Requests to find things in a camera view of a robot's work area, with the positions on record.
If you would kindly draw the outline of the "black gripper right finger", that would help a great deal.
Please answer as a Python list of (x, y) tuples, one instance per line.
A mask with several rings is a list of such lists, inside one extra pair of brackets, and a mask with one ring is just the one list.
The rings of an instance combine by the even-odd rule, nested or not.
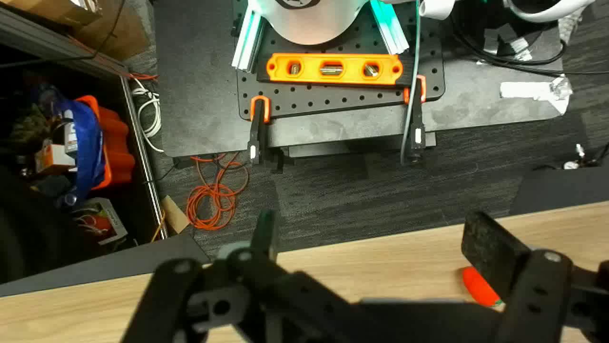
[(498, 296), (508, 296), (530, 249), (483, 211), (466, 216), (460, 253)]

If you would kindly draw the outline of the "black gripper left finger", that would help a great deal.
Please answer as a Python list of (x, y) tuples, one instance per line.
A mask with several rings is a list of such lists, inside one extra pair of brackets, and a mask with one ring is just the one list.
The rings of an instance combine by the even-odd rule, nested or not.
[(268, 258), (275, 258), (275, 215), (266, 209), (260, 211), (254, 222), (253, 237), (251, 237), (251, 247)]

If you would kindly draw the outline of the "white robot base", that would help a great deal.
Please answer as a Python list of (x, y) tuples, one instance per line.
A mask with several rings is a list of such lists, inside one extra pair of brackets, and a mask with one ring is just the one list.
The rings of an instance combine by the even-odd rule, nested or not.
[(287, 41), (319, 45), (340, 35), (367, 0), (253, 0), (253, 7)]

